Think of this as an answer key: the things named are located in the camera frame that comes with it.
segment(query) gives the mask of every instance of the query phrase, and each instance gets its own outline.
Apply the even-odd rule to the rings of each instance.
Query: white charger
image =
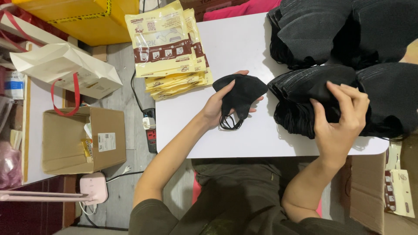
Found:
[[[144,117],[142,119],[142,125],[145,130],[154,130],[155,129],[155,119],[152,117]]]

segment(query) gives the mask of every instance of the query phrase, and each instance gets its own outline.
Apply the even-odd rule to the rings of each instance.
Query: person's arm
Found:
[[[320,217],[316,212],[322,192],[345,164],[347,154],[363,130],[369,107],[367,94],[346,85],[327,82],[341,110],[339,123],[328,123],[321,103],[311,99],[315,111],[315,141],[319,157],[297,174],[286,187],[282,206],[290,220]]]
[[[248,71],[238,71],[237,73],[246,75]],[[133,207],[146,199],[162,200],[164,186],[178,170],[197,141],[207,130],[219,125],[222,98],[231,91],[234,84],[235,80],[212,95],[204,108],[150,162],[136,184]]]

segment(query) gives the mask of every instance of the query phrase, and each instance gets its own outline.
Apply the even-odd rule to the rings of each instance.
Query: person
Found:
[[[237,73],[246,75],[248,71]],[[234,83],[212,95],[145,169],[134,192],[129,234],[361,234],[338,222],[321,219],[316,212],[322,191],[344,165],[365,126],[369,105],[367,94],[331,82],[326,86],[339,102],[339,123],[328,123],[324,107],[311,100],[318,158],[290,179],[285,178],[285,170],[294,168],[289,166],[291,158],[192,159],[201,193],[180,220],[172,215],[162,202],[163,188],[199,138],[218,126],[222,98]]]

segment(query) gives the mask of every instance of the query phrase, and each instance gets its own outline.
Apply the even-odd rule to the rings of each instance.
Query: pink desk lamp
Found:
[[[83,202],[89,206],[105,202],[107,196],[106,177],[101,172],[81,177],[79,194],[0,190],[0,201],[9,202]]]

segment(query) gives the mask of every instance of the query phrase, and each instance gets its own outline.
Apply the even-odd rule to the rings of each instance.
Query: yellow box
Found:
[[[125,14],[139,13],[139,0],[12,0],[90,46],[131,42]]]

